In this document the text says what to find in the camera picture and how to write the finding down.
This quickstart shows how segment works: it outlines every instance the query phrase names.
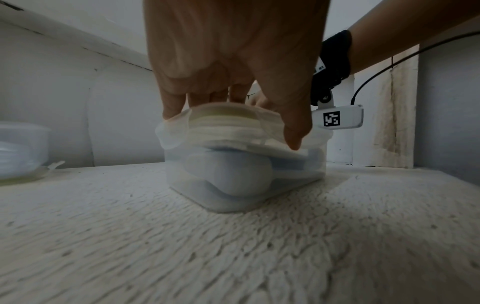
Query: black cable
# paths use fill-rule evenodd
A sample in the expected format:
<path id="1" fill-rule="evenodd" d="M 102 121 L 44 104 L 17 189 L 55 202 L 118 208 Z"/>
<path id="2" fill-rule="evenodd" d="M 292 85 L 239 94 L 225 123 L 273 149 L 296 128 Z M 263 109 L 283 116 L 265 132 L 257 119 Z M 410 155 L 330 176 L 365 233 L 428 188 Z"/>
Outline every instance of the black cable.
<path id="1" fill-rule="evenodd" d="M 470 33 L 466 33 L 466 34 L 463 34 L 463 35 L 458 35 L 458 36 L 454 36 L 452 38 L 448 38 L 448 39 L 445 39 L 445 40 L 442 40 L 440 42 L 437 42 L 435 44 L 432 44 L 431 46 L 428 46 L 426 48 L 423 48 L 419 51 L 416 51 L 415 53 L 411 54 L 411 55 L 408 55 L 407 57 L 391 64 L 390 66 L 384 68 L 383 70 L 381 70 L 380 72 L 376 73 L 375 75 L 373 75 L 372 77 L 370 77 L 367 81 L 365 81 L 359 88 L 358 90 L 355 92 L 353 98 L 351 99 L 351 105 L 353 106 L 355 104 L 355 99 L 357 98 L 357 95 L 359 94 L 360 90 L 364 88 L 364 86 L 366 86 L 370 81 L 372 81 L 373 79 L 375 79 L 376 77 L 378 77 L 379 75 L 385 73 L 386 71 L 396 67 L 397 65 L 401 64 L 402 62 L 404 61 L 407 61 L 408 59 L 412 58 L 412 57 L 415 57 L 416 55 L 418 54 L 421 54 L 423 52 L 426 52 L 428 50 L 431 50 L 433 48 L 436 48 L 436 47 L 439 47 L 441 45 L 444 45 L 444 44 L 447 44 L 447 43 L 450 43 L 450 42 L 453 42 L 453 41 L 456 41 L 456 40 L 460 40 L 460 39 L 463 39 L 463 38 L 467 38 L 467 37 L 472 37 L 472 36 L 476 36 L 476 35 L 480 35 L 480 31 L 475 31 L 475 32 L 470 32 Z"/>

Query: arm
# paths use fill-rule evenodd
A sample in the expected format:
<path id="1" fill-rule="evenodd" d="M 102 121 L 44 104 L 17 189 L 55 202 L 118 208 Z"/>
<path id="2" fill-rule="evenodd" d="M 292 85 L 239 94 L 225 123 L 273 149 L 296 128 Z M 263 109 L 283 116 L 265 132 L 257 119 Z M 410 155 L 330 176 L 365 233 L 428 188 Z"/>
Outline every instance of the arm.
<path id="1" fill-rule="evenodd" d="M 383 0 L 349 29 L 351 73 L 478 15 L 479 0 Z"/>

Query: clear plastic container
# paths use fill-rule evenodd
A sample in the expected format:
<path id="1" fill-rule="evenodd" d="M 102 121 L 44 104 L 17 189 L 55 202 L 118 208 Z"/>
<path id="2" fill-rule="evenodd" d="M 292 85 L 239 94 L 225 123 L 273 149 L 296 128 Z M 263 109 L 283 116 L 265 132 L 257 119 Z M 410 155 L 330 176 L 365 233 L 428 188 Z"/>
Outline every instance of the clear plastic container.
<path id="1" fill-rule="evenodd" d="M 292 151 L 278 113 L 210 103 L 161 123 L 156 134 L 171 188 L 208 210 L 238 212 L 324 178 L 333 131 L 314 127 Z"/>
<path id="2" fill-rule="evenodd" d="M 27 176 L 49 160 L 48 128 L 0 121 L 0 180 Z"/>

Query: black wrist strap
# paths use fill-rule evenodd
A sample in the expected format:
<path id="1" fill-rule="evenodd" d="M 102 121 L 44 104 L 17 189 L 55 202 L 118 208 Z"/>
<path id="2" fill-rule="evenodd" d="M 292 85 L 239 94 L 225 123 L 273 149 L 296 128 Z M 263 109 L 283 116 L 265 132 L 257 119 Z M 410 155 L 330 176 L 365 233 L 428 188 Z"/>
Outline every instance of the black wrist strap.
<path id="1" fill-rule="evenodd" d="M 311 104 L 317 106 L 319 101 L 328 103 L 332 99 L 330 90 L 348 78 L 351 72 L 349 50 L 352 46 L 352 34 L 342 31 L 323 42 L 320 58 L 324 69 L 313 76 L 311 86 Z"/>

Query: plastic lid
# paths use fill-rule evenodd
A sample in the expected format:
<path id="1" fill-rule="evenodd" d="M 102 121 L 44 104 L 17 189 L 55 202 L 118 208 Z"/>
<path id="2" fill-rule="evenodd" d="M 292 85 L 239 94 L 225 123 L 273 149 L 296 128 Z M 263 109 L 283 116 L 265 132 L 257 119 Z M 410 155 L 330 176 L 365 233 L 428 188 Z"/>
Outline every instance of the plastic lid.
<path id="1" fill-rule="evenodd" d="M 185 141 L 195 145 L 229 140 L 249 144 L 284 144 L 285 124 L 280 114 L 237 103 L 209 103 L 187 109 L 159 124 L 155 132 L 162 147 L 170 150 Z M 314 126 L 301 148 L 318 148 L 332 138 L 333 131 Z"/>

